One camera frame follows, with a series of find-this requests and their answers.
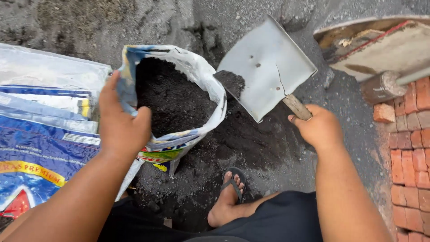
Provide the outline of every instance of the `wooden handle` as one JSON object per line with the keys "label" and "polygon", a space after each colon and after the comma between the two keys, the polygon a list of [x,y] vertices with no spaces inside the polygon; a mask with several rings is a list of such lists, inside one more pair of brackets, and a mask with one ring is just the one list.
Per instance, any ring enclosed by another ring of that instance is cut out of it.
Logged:
{"label": "wooden handle", "polygon": [[309,120],[312,114],[309,110],[293,95],[287,95],[282,101],[293,111],[293,113],[302,120]]}

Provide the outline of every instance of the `shovel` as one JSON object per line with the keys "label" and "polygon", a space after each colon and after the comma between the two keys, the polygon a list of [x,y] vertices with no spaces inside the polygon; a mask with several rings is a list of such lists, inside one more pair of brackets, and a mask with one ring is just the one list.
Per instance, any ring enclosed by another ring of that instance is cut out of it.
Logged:
{"label": "shovel", "polygon": [[257,123],[283,101],[303,120],[312,117],[292,92],[318,69],[276,20],[267,15],[224,56],[214,77]]}

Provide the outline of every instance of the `red line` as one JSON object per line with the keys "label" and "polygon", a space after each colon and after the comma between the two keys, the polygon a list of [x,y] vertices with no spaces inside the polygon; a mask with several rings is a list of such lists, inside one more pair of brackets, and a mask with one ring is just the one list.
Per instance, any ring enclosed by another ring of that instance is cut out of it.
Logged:
{"label": "red line", "polygon": [[[40,133],[34,133],[34,132],[26,131],[26,130],[14,129],[14,128],[4,127],[4,126],[0,126],[0,128],[6,128],[6,129],[11,129],[11,130],[18,130],[18,131],[22,131],[22,132],[32,133],[32,134],[36,134],[38,136],[43,136],[43,137],[46,137],[46,138],[49,138],[49,139],[52,139],[52,140],[56,140],[56,139],[54,139],[52,137],[49,137],[49,136],[46,136],[46,135],[42,135]],[[87,146],[78,145],[78,144],[75,144],[75,143],[72,143],[72,142],[68,142],[68,141],[65,141],[65,140],[56,140],[56,141],[64,142],[64,143],[69,143],[69,144],[72,144],[72,145],[75,145],[75,146],[81,146],[81,147],[84,147],[84,148],[99,150],[99,149],[96,149],[96,148],[91,148],[91,147],[87,147]]]}
{"label": "red line", "polygon": [[396,30],[396,29],[399,29],[399,28],[401,28],[401,27],[405,26],[406,24],[408,24],[408,23],[410,23],[410,22],[411,22],[410,20],[406,20],[406,21],[404,21],[403,23],[401,23],[401,24],[397,25],[396,27],[392,27],[390,30],[388,30],[387,32],[385,32],[385,33],[383,33],[383,34],[379,35],[379,36],[378,36],[378,37],[376,37],[375,39],[373,39],[373,40],[369,40],[369,41],[367,41],[366,43],[364,43],[364,44],[360,45],[359,47],[357,47],[357,48],[353,49],[352,51],[350,51],[350,52],[349,52],[349,53],[347,53],[346,55],[339,57],[339,58],[338,58],[338,60],[348,57],[349,55],[353,54],[353,52],[355,52],[356,50],[360,49],[361,47],[363,47],[363,46],[365,46],[365,45],[368,45],[368,44],[370,44],[370,43],[372,43],[372,42],[376,42],[378,39],[380,39],[380,38],[382,38],[382,37],[386,36],[387,34],[389,34],[389,33],[393,32],[393,31],[394,31],[394,30]]}

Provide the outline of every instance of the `brick wall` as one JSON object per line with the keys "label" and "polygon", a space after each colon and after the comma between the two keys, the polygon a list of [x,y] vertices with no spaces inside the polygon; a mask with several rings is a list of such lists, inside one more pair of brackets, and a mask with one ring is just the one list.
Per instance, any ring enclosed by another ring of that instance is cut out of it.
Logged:
{"label": "brick wall", "polygon": [[408,85],[403,97],[374,106],[389,134],[393,218],[399,242],[430,242],[430,80]]}

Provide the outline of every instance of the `black flip-flop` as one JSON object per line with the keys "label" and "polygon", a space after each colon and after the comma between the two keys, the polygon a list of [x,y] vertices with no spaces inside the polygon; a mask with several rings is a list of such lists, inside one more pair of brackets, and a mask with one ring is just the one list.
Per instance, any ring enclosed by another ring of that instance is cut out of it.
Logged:
{"label": "black flip-flop", "polygon": [[230,179],[230,180],[228,180],[226,183],[224,183],[224,184],[221,186],[221,192],[222,192],[222,190],[224,190],[224,188],[226,188],[228,185],[233,184],[233,188],[234,188],[234,190],[236,191],[237,196],[239,197],[239,204],[240,204],[240,203],[242,203],[242,194],[240,193],[240,189],[239,189],[239,187],[236,185],[236,182],[234,181],[234,176],[235,176],[235,175],[238,175],[238,176],[239,176],[240,182],[241,182],[241,183],[243,183],[243,187],[245,187],[245,184],[246,184],[246,176],[245,176],[245,173],[244,173],[241,169],[239,169],[239,168],[237,168],[237,167],[232,166],[232,167],[229,167],[229,168],[224,172],[224,176],[222,176],[222,181],[223,181],[223,182],[224,182],[225,174],[226,174],[227,172],[229,172],[229,171],[231,171],[231,173],[232,173],[231,179]]}

